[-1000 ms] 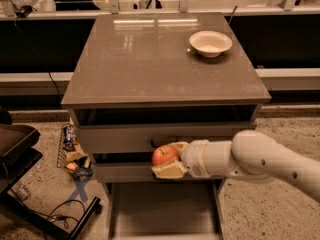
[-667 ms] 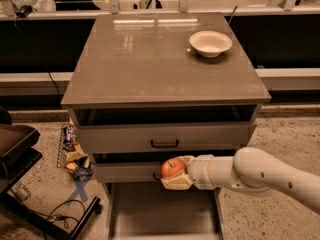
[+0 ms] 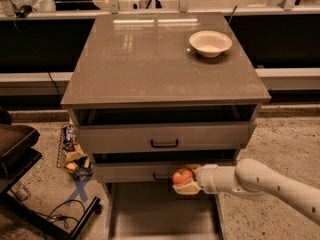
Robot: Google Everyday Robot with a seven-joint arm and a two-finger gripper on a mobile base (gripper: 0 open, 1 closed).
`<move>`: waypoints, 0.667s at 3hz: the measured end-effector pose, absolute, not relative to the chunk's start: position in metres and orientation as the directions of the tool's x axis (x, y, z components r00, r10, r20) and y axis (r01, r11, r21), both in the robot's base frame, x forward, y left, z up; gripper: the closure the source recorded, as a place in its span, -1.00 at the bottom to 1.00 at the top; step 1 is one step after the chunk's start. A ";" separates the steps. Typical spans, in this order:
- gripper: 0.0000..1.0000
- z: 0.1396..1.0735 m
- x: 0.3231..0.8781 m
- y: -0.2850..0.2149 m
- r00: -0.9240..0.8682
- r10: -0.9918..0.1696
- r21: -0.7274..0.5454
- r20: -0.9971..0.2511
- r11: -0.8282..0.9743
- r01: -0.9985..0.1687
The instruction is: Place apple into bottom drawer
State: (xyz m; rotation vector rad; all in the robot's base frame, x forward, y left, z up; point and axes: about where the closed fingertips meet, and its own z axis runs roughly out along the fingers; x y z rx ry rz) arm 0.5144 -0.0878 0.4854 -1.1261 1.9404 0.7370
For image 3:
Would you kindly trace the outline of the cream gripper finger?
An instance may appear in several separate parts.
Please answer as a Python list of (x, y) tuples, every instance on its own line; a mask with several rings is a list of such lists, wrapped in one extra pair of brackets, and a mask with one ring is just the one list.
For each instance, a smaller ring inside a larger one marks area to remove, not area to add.
[(175, 192), (180, 195), (196, 195), (200, 192), (200, 187), (193, 180), (182, 184), (175, 184), (173, 188)]
[(201, 166), (199, 164), (187, 164), (186, 168), (191, 170), (194, 175), (197, 175)]

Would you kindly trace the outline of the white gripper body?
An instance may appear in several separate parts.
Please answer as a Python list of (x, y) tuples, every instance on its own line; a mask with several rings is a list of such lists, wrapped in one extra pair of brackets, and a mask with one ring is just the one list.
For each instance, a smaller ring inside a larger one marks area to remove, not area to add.
[(206, 164), (200, 166), (196, 173), (196, 182), (201, 191), (206, 194), (217, 194), (218, 190), (214, 182), (216, 164)]

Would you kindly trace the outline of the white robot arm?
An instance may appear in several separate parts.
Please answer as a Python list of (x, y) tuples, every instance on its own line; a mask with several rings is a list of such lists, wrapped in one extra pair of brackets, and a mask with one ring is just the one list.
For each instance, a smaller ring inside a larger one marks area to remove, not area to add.
[(320, 224), (319, 189), (283, 176), (254, 159), (242, 159), (232, 166), (185, 165), (173, 173), (172, 181), (180, 195), (226, 192), (250, 199), (270, 194)]

